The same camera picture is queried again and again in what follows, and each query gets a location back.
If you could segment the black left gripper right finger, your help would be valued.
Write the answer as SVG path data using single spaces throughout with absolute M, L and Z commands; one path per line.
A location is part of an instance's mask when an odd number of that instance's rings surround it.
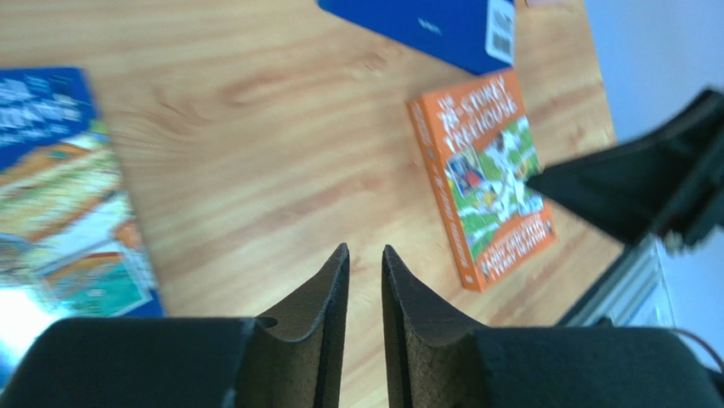
M 415 277 L 390 245 L 382 253 L 382 319 L 390 406 L 489 406 L 475 337 L 483 324 Z

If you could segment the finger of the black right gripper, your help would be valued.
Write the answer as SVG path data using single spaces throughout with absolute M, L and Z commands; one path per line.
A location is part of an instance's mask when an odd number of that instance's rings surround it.
M 723 93 L 706 88 L 639 139 L 549 166 L 526 185 L 628 246 L 672 234 L 693 247 L 723 225 Z

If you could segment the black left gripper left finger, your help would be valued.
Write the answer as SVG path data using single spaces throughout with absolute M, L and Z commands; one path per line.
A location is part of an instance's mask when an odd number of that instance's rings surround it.
M 320 270 L 246 325 L 239 407 L 337 407 L 350 256 L 340 244 Z

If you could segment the orange 78-storey treehouse book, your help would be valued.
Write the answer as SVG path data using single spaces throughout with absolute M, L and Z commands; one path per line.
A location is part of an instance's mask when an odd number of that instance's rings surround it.
M 557 239 L 518 76 L 505 68 L 406 104 L 461 284 L 483 292 Z

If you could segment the blue 91-storey treehouse book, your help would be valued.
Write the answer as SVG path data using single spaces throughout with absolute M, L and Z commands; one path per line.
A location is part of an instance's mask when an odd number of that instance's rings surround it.
M 163 315 L 85 71 L 1 71 L 1 374 L 56 320 Z

